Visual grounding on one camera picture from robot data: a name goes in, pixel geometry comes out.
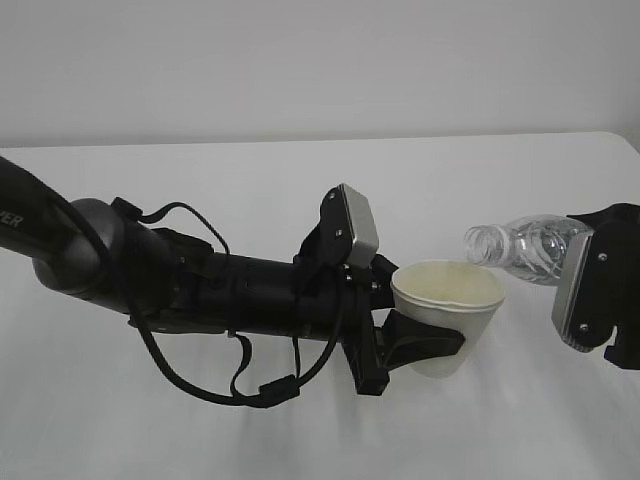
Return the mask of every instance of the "water in bottle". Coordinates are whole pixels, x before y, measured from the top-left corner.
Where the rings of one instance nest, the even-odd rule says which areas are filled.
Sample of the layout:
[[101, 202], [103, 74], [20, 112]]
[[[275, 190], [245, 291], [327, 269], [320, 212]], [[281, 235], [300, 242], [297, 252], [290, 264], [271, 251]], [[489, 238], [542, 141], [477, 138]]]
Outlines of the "water in bottle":
[[503, 268], [537, 285], [558, 285], [571, 239], [591, 228], [557, 215], [525, 217], [504, 226], [483, 225], [465, 235], [467, 260]]

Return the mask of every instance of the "bottle neck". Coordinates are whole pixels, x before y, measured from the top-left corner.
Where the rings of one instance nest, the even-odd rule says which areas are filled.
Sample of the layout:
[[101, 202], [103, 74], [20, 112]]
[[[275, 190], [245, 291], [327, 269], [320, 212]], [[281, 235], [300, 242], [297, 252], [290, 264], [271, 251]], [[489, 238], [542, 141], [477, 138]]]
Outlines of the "bottle neck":
[[509, 263], [511, 238], [500, 225], [472, 227], [465, 235], [467, 260], [485, 267], [504, 267]]

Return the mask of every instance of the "clear plastic bottle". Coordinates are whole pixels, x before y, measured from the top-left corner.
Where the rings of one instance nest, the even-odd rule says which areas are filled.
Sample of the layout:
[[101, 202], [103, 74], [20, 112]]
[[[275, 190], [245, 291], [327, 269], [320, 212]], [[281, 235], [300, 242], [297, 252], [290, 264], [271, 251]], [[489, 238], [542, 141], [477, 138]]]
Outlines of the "clear plastic bottle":
[[571, 239], [591, 228], [557, 215], [525, 217], [500, 225], [472, 227], [465, 235], [467, 260], [503, 268], [537, 285], [555, 286]]

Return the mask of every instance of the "white wall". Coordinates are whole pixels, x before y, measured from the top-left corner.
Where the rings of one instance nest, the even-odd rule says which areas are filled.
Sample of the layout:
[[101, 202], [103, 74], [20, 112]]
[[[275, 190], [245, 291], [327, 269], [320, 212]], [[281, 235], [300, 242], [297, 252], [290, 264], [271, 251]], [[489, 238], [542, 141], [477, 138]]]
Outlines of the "white wall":
[[638, 0], [4, 0], [0, 146], [612, 130]]

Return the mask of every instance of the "cup rim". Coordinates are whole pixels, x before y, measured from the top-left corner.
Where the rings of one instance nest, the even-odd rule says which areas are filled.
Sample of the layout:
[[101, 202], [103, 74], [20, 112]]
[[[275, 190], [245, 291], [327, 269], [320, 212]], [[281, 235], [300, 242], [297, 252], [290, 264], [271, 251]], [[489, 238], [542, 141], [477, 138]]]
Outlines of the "cup rim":
[[[491, 303], [483, 303], [483, 304], [470, 304], [470, 303], [462, 303], [462, 302], [452, 302], [452, 301], [441, 301], [441, 300], [431, 300], [425, 297], [420, 297], [418, 295], [412, 295], [410, 293], [407, 293], [403, 290], [401, 290], [397, 285], [396, 285], [396, 276], [401, 273], [403, 270], [410, 268], [410, 267], [415, 267], [416, 265], [425, 265], [425, 264], [433, 264], [433, 263], [455, 263], [455, 264], [464, 264], [466, 266], [475, 268], [475, 269], [480, 269], [483, 272], [485, 272], [486, 274], [488, 274], [494, 281], [495, 285], [499, 288], [500, 290], [500, 299], [495, 301], [495, 302], [491, 302]], [[413, 303], [414, 305], [420, 306], [420, 307], [432, 307], [432, 308], [441, 308], [441, 309], [445, 309], [451, 312], [468, 312], [468, 313], [473, 313], [473, 312], [483, 312], [483, 311], [490, 311], [490, 310], [494, 310], [500, 307], [500, 305], [502, 305], [502, 303], [504, 303], [507, 293], [504, 289], [504, 286], [502, 285], [502, 282], [500, 282], [500, 280], [498, 280], [498, 278], [488, 269], [480, 267], [478, 265], [474, 265], [472, 263], [469, 262], [464, 262], [464, 261], [459, 261], [459, 260], [446, 260], [446, 259], [434, 259], [434, 260], [423, 260], [420, 262], [416, 262], [416, 263], [412, 263], [410, 265], [406, 265], [404, 267], [398, 268], [395, 272], [393, 272], [393, 274], [391, 275], [391, 290], [393, 291], [394, 294], [399, 295], [400, 297], [403, 297], [404, 300]]]

